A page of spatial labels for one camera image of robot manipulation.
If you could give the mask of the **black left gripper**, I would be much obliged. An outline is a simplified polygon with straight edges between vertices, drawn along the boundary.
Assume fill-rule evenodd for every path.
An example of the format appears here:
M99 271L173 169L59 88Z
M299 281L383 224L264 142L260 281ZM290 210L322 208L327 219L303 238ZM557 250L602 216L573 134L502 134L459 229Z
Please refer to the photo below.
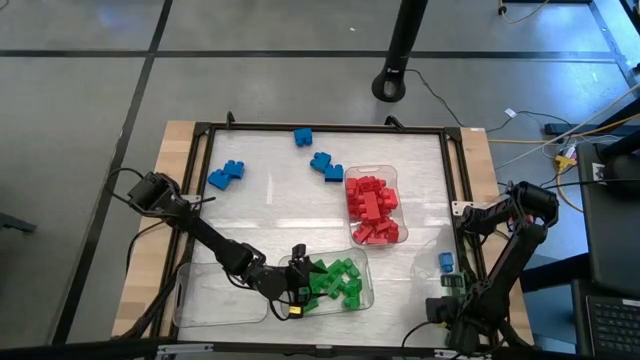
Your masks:
M254 256L249 269L249 286L263 295L270 304L275 316L275 302L284 302L288 306L289 316L302 316L306 299L313 299L314 288L306 285L306 273L327 274L324 267L315 264L306 257L306 246L297 244L292 248L291 258L284 267L274 267L266 263L266 256L251 248Z

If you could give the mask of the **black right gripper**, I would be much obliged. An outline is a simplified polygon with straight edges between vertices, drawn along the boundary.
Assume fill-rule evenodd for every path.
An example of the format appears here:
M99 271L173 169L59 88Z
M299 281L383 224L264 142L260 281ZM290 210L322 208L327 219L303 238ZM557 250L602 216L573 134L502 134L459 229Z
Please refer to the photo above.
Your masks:
M449 349L477 349L479 330L463 311L461 297L427 298L425 308L427 320L430 323L445 324L448 330L446 345Z

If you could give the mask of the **white table mat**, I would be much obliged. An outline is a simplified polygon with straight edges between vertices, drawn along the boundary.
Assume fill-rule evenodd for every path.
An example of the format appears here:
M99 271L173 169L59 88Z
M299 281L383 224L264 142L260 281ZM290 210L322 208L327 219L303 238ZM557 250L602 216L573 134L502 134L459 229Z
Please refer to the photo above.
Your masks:
M401 243L367 248L374 303L364 311L282 322L186 328L183 340L397 347L441 347L446 331L426 321L425 300L440 297L438 255L455 248L439 138L435 135L323 133L297 147L289 132L218 131L210 166L245 164L244 176L216 197L203 218L224 236L247 242L270 264L296 244L309 253L351 247L344 187L313 170L315 152L345 167L389 165L396 170L407 228Z

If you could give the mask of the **dark table leg bar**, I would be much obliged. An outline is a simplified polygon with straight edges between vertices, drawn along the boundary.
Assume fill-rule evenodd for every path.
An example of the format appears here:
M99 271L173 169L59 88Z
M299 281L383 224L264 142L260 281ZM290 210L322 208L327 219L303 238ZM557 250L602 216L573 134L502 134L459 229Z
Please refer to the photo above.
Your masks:
M524 270L519 278L523 293L565 285L576 279L591 279L588 253Z

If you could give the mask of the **black laptop keyboard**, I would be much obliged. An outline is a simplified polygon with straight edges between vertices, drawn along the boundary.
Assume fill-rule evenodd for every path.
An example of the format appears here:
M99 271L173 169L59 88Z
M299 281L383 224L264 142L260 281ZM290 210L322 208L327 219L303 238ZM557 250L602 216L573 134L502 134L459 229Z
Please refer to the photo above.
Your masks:
M640 300L586 297L590 340L599 360L640 360Z

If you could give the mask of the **black monitor panel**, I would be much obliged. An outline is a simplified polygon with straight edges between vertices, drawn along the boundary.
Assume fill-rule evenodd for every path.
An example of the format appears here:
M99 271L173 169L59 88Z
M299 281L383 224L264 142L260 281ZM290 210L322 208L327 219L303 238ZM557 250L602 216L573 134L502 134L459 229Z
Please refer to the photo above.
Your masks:
M614 195L595 181L594 166L602 161L594 144L579 145L577 153L591 278L640 298L640 199Z

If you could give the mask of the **black metal floor bar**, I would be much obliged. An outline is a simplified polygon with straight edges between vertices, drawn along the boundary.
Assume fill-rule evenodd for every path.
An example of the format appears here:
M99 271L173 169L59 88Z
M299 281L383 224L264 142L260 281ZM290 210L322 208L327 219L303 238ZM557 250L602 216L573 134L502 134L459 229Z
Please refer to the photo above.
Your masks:
M571 123L549 123L544 126L545 135L560 136L566 132L574 136L618 135L625 136L640 130L640 113L616 114L609 119L579 127Z

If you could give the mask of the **grey furniture foot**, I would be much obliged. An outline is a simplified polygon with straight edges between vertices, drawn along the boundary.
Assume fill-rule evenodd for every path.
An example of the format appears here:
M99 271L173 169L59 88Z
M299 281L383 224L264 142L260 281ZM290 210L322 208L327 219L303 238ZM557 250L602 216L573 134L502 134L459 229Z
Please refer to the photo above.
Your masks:
M34 233L37 225L0 212L0 230L1 229L13 229L23 233Z

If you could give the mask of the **black aluminium table frame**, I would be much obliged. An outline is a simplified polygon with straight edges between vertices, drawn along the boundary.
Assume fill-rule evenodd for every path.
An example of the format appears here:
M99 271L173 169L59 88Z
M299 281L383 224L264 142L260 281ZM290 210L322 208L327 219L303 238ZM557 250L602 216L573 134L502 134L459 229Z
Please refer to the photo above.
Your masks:
M207 187L213 187L208 184L204 178L214 169L210 166L210 161L212 157L213 150L213 142L214 136L218 131L278 131L278 132L289 132L293 136L294 128L290 124L275 124L275 123L235 123L231 129L226 129L224 124L217 124L213 128L213 139L210 145L208 146L208 156L206 159L199 162L199 174L202 177L196 184L197 192L206 195L205 190ZM390 126L383 125L372 125L372 126L347 126L347 125L319 125L313 128L312 135L314 136L317 132L323 133L375 133L375 134L406 134L406 135L435 135L439 138L440 146L441 146L441 154L443 160L443 166L445 171L445 181L447 185L447 193L450 199L450 217L451 217L451 226L452 226L452 215L451 215L451 202L455 200L475 200L479 198L479 193L474 189L471 177L470 177L470 165L471 158L465 152L462 147L465 132L463 130L457 128L435 128L435 127L407 127L403 131L398 131ZM387 165L366 165L361 166L365 169L379 169ZM352 245L350 248L358 248L363 250L366 253L367 248L374 247L366 247L359 246L352 241ZM289 258L290 254L279 262L285 261ZM213 253L206 249L201 244L195 244L191 254L190 254L190 263L215 263L215 258ZM214 342L214 343L227 343L237 347L245 347L254 342ZM282 348L284 352L292 352L294 348L298 345L311 345L311 344L267 344L267 343L257 343L262 346L269 345L277 345ZM341 346L352 346L359 347L362 349L367 348L382 348L389 346L354 346L354 345L329 345L333 347L341 347ZM441 347L407 347L404 345L400 345L397 347L390 348L441 348Z

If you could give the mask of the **black metal frame leg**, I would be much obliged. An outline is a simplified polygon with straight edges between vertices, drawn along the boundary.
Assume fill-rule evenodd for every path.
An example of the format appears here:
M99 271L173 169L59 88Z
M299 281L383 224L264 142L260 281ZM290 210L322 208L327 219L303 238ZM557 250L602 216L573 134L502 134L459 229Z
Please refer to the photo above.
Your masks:
M600 29L600 33L603 36L605 42L607 43L607 46L610 50L610 53L613 56L613 59L619 69L619 71L621 72L622 76L624 77L627 85L629 87L634 87L637 82L635 80L635 76L633 75L632 69L631 67L627 64L627 59L626 57L621 53L620 48L613 36L613 34L611 33L605 19L603 18L597 4L595 0L591 0L591 2L588 5L592 16L594 17L594 20L596 22L596 24L598 25L599 29Z

